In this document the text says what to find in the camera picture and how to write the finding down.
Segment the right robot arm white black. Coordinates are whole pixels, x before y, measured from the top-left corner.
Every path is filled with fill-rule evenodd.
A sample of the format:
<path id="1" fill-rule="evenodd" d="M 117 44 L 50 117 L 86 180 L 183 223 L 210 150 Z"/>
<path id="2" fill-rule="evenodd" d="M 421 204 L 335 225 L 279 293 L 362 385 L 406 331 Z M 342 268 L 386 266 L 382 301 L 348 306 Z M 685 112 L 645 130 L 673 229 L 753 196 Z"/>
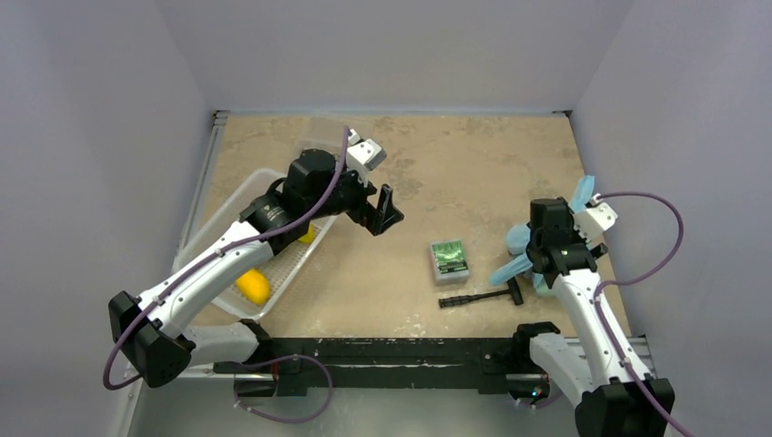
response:
<path id="1" fill-rule="evenodd" d="M 617 221 L 616 212 L 595 195 L 576 212 L 564 198 L 530 204 L 527 258 L 567 310 L 580 351 L 544 323 L 521 325 L 524 336 L 511 347 L 513 363 L 537 366 L 574 408 L 581 436 L 663 436 L 675 392 L 639 357 L 601 291 L 597 261 L 607 252 L 592 247 Z"/>

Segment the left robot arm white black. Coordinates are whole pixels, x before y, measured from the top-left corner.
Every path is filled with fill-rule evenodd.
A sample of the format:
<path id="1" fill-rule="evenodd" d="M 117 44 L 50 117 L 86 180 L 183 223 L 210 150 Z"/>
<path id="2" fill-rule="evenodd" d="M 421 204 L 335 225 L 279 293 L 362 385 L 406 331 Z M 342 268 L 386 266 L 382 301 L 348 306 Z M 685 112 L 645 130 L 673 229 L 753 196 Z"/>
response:
<path id="1" fill-rule="evenodd" d="M 103 369 L 104 386 L 115 391 L 134 382 L 110 380 L 118 354 L 151 388 L 202 364 L 234 362 L 250 372 L 266 369 L 271 347 L 261 341 L 256 322 L 195 330 L 191 321 L 239 277 L 307 234 L 314 219 L 346 214 L 373 236 L 402 221 L 391 187 L 375 188 L 369 180 L 386 157 L 369 140 L 345 148 L 338 158 L 322 149 L 302 151 L 286 176 L 275 179 L 185 267 L 136 297 L 125 291 L 115 295 L 108 303 L 114 347 Z"/>

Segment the blue plastic bag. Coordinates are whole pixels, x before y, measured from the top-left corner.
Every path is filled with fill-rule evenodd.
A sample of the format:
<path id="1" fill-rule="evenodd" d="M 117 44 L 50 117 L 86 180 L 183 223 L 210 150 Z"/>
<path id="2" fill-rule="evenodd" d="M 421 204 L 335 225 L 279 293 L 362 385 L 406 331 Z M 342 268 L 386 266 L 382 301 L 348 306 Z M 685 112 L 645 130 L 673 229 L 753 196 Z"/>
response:
<path id="1" fill-rule="evenodd" d="M 574 193 L 568 201 L 569 208 L 573 212 L 585 209 L 585 204 L 591 199 L 595 189 L 595 176 L 587 175 L 580 178 L 575 186 Z M 525 223 L 512 226 L 507 232 L 504 243 L 508 253 L 513 257 L 511 261 L 494 271 L 489 277 L 492 286 L 503 285 L 508 279 L 524 275 L 531 281 L 533 289 L 540 298 L 551 298 L 554 292 L 550 290 L 541 274 L 533 272 L 533 263 L 526 255 L 526 246 L 530 241 L 530 229 Z"/>

